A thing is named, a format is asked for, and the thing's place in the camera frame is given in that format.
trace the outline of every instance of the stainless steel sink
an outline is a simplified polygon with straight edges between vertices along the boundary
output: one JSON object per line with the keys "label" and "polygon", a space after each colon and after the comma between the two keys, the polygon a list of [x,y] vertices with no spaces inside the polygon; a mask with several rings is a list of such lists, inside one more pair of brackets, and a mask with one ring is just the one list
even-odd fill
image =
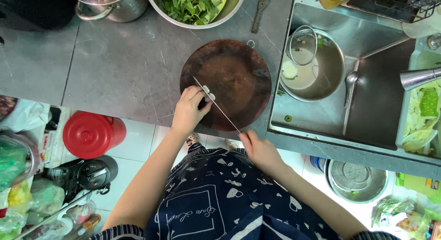
{"label": "stainless steel sink", "polygon": [[[418,55],[427,49],[424,40],[408,38],[394,20],[346,7],[324,10],[316,0],[295,0],[290,33],[304,24],[333,37],[345,55],[345,76],[358,72],[346,134],[344,83],[321,102],[275,96],[269,130],[311,139],[312,144],[318,140],[430,162],[406,153],[397,137],[403,134],[403,105],[410,96],[401,85],[400,70],[417,67]],[[286,115],[292,121],[285,121]]]}

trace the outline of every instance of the person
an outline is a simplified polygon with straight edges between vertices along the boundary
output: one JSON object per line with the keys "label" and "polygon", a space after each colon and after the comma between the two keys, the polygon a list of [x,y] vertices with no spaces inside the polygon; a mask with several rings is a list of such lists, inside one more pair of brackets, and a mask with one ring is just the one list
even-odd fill
{"label": "person", "polygon": [[[240,134],[245,150],[205,149],[192,134],[212,105],[198,109],[204,95],[184,90],[172,127],[92,240],[397,239],[367,231],[253,131]],[[184,143],[189,153],[172,169]]]}

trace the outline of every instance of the stainless steel bowl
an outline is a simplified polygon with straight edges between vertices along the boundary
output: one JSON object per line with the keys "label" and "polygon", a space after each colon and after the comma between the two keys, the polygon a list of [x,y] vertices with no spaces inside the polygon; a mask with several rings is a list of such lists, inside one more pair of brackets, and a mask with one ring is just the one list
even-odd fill
{"label": "stainless steel bowl", "polygon": [[380,198],[389,181],[387,170],[334,160],[326,163],[325,175],[336,195],[356,204],[366,204]]}
{"label": "stainless steel bowl", "polygon": [[[279,79],[280,85],[287,94],[304,102],[323,101],[337,91],[343,83],[345,75],[345,59],[340,47],[326,32],[318,29],[314,29],[314,31],[322,43],[319,44],[314,61],[311,64],[302,66],[302,68],[297,66],[299,69],[297,75],[302,75],[300,73],[302,72],[301,69],[311,68],[315,76],[315,81],[306,88],[294,89],[287,85],[291,81],[285,79],[283,74],[280,74]],[[291,35],[288,40],[291,39],[294,39],[293,42],[305,41],[304,48],[314,53],[315,39],[309,29],[295,32],[295,35]],[[283,62],[287,60],[290,60],[290,58],[284,54]]]}
{"label": "stainless steel bowl", "polygon": [[168,20],[169,22],[183,27],[183,28],[189,28],[189,29],[207,29],[207,28],[212,28],[215,26],[219,26],[222,23],[224,23],[225,21],[227,21],[229,18],[231,18],[240,8],[240,6],[242,5],[244,0],[227,0],[227,2],[225,3],[225,6],[223,7],[223,9],[219,12],[218,16],[216,18],[214,18],[214,20],[207,24],[207,25],[201,25],[201,26],[197,26],[197,25],[190,25],[190,24],[185,24],[182,22],[179,22],[177,20],[174,20],[173,18],[169,17],[167,15],[166,9],[163,6],[158,6],[160,5],[160,1],[161,0],[149,0],[151,5],[155,8],[155,10],[166,20]]}

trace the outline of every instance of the faucet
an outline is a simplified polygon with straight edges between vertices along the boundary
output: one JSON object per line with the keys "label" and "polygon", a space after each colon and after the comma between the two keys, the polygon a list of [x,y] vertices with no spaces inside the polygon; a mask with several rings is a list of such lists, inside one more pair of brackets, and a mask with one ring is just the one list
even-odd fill
{"label": "faucet", "polygon": [[400,80],[405,91],[410,91],[418,86],[441,78],[441,67],[415,71],[401,71]]}

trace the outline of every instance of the pot handle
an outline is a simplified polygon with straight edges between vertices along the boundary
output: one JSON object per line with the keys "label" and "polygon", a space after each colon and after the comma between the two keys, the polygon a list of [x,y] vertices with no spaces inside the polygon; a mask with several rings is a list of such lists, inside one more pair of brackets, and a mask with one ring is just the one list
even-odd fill
{"label": "pot handle", "polygon": [[79,1],[77,3],[77,5],[75,6],[75,13],[82,20],[99,20],[99,19],[106,18],[108,15],[110,15],[110,13],[112,13],[112,11],[114,9],[114,7],[112,5],[109,5],[103,12],[97,14],[96,16],[87,16],[87,15],[81,13],[83,5],[84,5],[84,3]]}

